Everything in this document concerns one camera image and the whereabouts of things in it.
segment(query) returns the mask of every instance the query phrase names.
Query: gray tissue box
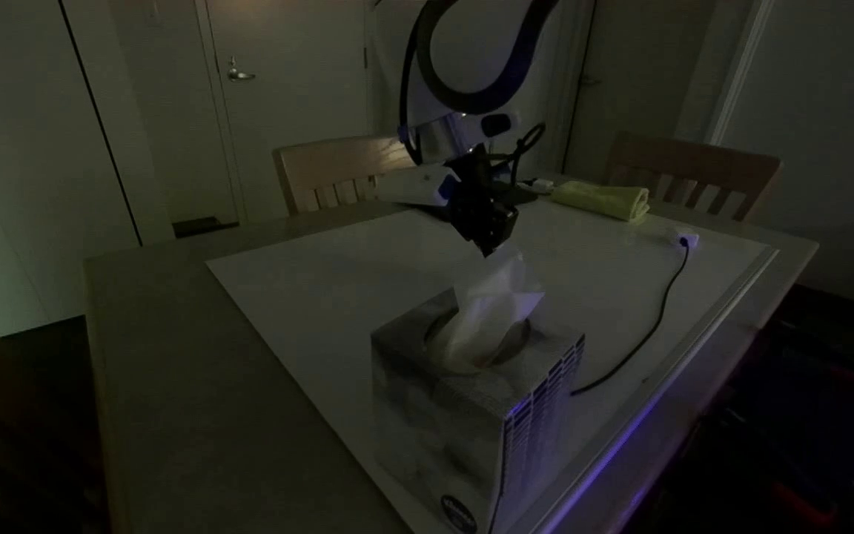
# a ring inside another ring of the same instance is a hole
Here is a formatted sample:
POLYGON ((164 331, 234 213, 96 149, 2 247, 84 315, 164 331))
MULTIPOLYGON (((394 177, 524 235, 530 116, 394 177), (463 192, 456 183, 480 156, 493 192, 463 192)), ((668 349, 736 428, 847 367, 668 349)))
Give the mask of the gray tissue box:
POLYGON ((584 340, 533 316, 498 364, 446 373, 428 337, 453 311, 449 291, 370 334, 377 457, 450 530, 506 530, 558 469, 555 437, 584 340))

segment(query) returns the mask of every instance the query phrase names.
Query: wall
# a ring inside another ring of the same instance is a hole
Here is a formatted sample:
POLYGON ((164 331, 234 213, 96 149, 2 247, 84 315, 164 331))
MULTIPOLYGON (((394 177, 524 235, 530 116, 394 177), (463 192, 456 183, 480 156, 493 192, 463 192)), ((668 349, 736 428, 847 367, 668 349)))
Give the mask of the wall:
POLYGON ((0 334, 84 315, 84 257, 130 247, 59 2, 0 0, 0 334))
POLYGON ((118 177, 127 190, 127 205, 140 232, 140 242, 171 241, 170 198, 159 183, 158 161, 145 118, 136 107, 134 79, 118 44, 111 0, 62 0, 78 52, 84 58, 96 107, 118 177))
POLYGON ((770 5, 717 143, 782 156, 757 223, 821 241, 804 281, 854 299, 854 2, 770 5))

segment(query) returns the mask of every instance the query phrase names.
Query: black cable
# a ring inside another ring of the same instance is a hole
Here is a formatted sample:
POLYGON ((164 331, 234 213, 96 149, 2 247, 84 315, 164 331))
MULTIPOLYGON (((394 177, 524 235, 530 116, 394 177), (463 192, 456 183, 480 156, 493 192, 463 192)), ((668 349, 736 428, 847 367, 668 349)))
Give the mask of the black cable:
POLYGON ((414 162, 425 162, 422 161, 422 144, 413 144, 413 133, 410 133, 410 125, 407 125, 407 101, 410 101, 410 69, 413 69, 413 61, 414 61, 414 52, 419 52, 419 27, 422 27, 422 17, 425 17, 425 11, 414 17, 414 27, 410 29, 410 36, 407 36, 407 48, 403 48, 403 64, 400 64, 400 109, 398 109, 398 122, 400 122, 400 127, 398 127, 398 136, 400 136, 400 143, 403 143, 403 149, 407 149, 407 155, 414 161, 414 162))
POLYGON ((524 136, 520 136, 509 155, 489 155, 489 161, 498 161, 493 173, 509 170, 509 192, 517 190, 523 156, 542 140, 542 133, 545 133, 545 122, 533 125, 524 136))
POLYGON ((664 296, 661 296, 655 322, 640 334, 640 340, 638 340, 615 367, 609 367, 609 370, 604 370, 603 377, 597 377, 594 382, 572 388, 570 397, 584 395, 584 392, 594 392, 594 388, 598 388, 603 382, 609 382, 609 379, 610 379, 618 370, 622 370, 622 367, 635 359, 635 352, 640 352, 644 345, 659 331, 659 325, 664 322, 670 287, 672 287, 672 281, 686 272, 687 257, 690 257, 690 242, 687 242, 687 241, 680 241, 680 247, 683 247, 683 265, 672 270, 672 276, 670 276, 668 285, 664 285, 664 296))

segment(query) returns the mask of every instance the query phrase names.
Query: chair backrest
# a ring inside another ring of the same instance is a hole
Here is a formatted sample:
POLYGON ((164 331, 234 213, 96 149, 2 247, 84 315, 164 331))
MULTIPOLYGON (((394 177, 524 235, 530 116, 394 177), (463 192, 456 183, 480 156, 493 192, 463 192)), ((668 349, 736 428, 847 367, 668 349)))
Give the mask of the chair backrest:
POLYGON ((75 431, 0 345, 0 529, 106 521, 99 443, 75 431))
POLYGON ((398 136, 354 136, 277 149, 287 213, 377 198, 380 173, 414 165, 398 136))
POLYGON ((781 156, 621 133, 604 180, 650 186, 653 201, 747 219, 776 170, 781 156))

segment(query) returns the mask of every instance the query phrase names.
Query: table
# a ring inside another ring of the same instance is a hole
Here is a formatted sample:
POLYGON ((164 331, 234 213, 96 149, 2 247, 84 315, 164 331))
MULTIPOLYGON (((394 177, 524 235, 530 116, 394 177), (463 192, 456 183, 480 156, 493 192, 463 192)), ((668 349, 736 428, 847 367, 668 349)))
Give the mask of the table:
MULTIPOLYGON (((407 530, 204 270, 207 257, 382 213, 367 205, 90 260, 115 530, 407 530)), ((597 469, 578 505, 561 511, 558 530, 615 529, 628 515, 815 253, 801 236, 705 226, 773 242, 781 256, 597 469)))

